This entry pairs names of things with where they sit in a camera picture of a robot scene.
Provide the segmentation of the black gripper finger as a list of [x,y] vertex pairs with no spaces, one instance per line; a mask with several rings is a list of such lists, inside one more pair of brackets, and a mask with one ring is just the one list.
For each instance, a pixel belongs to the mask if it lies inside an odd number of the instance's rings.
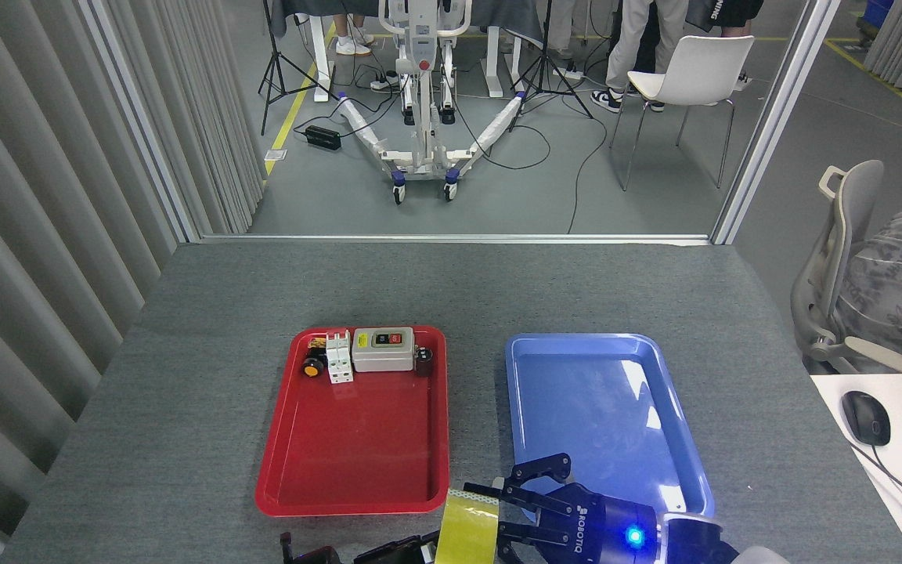
[[285,564],[291,563],[319,563],[319,564],[328,564],[328,563],[340,563],[340,557],[337,551],[332,546],[322,546],[317,549],[312,550],[311,552],[306,552],[300,555],[295,555],[293,553],[293,546],[291,546],[291,535],[290,533],[282,533],[280,534],[280,549],[282,549],[282,561]]

